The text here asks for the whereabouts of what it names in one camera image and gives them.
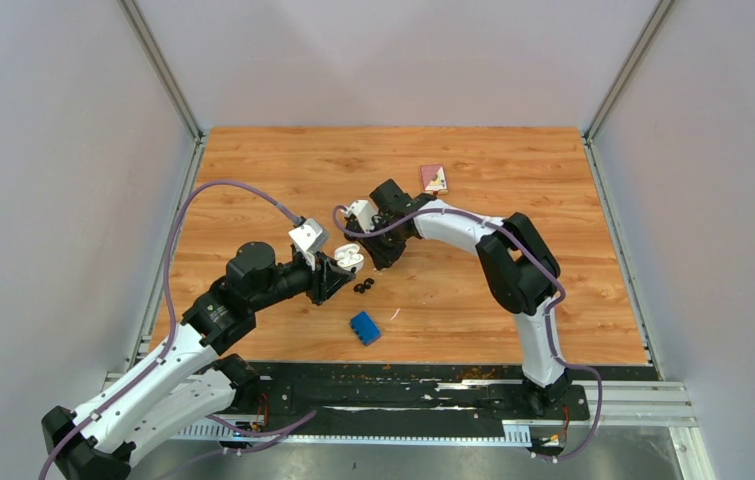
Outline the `white earbud charging case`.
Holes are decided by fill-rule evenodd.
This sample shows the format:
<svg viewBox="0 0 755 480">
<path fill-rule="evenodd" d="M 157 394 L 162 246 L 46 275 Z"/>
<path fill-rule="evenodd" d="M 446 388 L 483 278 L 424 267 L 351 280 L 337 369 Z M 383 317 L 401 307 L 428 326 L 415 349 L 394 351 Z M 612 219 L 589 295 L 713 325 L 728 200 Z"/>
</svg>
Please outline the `white earbud charging case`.
<svg viewBox="0 0 755 480">
<path fill-rule="evenodd" d="M 336 248 L 333 259 L 340 268 L 352 273 L 361 271 L 365 263 L 365 256 L 357 243 L 348 243 Z"/>
</svg>

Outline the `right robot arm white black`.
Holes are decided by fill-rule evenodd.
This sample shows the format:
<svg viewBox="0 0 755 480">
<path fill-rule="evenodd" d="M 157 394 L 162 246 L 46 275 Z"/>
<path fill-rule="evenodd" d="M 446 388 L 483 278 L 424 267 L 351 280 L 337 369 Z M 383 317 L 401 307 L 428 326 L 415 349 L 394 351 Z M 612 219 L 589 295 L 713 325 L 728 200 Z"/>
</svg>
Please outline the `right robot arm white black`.
<svg viewBox="0 0 755 480">
<path fill-rule="evenodd" d="M 412 197 L 389 179 L 369 199 L 337 206 L 333 219 L 379 270 L 393 266 L 411 238 L 438 241 L 475 256 L 489 292 L 516 325 L 528 384 L 523 392 L 526 408 L 545 418 L 562 407 L 571 382 L 559 359 L 553 316 L 555 297 L 562 291 L 560 266 L 526 215 L 475 214 L 432 194 Z"/>
</svg>

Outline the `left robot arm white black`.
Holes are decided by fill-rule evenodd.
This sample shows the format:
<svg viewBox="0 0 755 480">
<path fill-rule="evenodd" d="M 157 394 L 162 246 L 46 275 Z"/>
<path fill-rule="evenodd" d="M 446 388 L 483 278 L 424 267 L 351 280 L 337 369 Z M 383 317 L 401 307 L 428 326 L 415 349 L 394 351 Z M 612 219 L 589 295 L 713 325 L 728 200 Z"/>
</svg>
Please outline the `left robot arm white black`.
<svg viewBox="0 0 755 480">
<path fill-rule="evenodd" d="M 93 399 L 43 417 L 50 463 L 67 479 L 125 479 L 199 419 L 227 408 L 251 411 L 259 400 L 258 375 L 230 347 L 255 328 L 258 311 L 300 294 L 320 305 L 363 264 L 355 244 L 332 257 L 294 251 L 288 263 L 277 262 L 264 242 L 242 245 L 224 276 L 149 355 Z"/>
</svg>

